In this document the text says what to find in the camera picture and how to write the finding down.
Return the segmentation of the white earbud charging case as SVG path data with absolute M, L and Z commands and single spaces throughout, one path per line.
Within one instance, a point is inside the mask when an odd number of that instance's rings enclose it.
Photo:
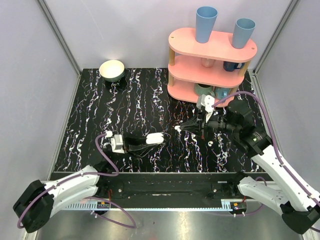
M 164 134 L 161 132 L 156 133 L 150 133 L 146 136 L 145 140 L 146 144 L 152 145 L 152 144 L 162 144 L 164 142 Z

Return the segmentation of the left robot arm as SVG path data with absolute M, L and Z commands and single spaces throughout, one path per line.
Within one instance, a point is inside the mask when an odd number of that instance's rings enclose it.
M 42 228 L 50 218 L 69 205 L 83 199 L 102 199 L 108 193 L 107 178 L 119 175 L 119 169 L 102 151 L 99 140 L 109 138 L 114 153 L 136 153 L 149 151 L 164 142 L 161 132 L 149 133 L 143 137 L 124 137 L 107 131 L 95 138 L 100 154 L 112 167 L 106 173 L 100 172 L 100 165 L 87 165 L 78 172 L 54 181 L 35 180 L 28 185 L 13 205 L 18 217 L 17 227 L 33 233 Z

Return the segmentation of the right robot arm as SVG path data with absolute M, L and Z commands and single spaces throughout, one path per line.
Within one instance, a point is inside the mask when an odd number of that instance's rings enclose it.
M 199 112 L 176 126 L 203 139 L 217 133 L 228 133 L 232 143 L 272 178 L 279 190 L 244 174 L 237 173 L 228 181 L 227 192 L 232 198 L 241 195 L 261 202 L 277 212 L 295 233 L 304 234 L 320 219 L 320 193 L 310 186 L 276 149 L 274 140 L 263 127 L 254 125 L 253 111 L 241 100 L 232 100 L 225 115 L 215 115 L 212 103 L 197 103 Z

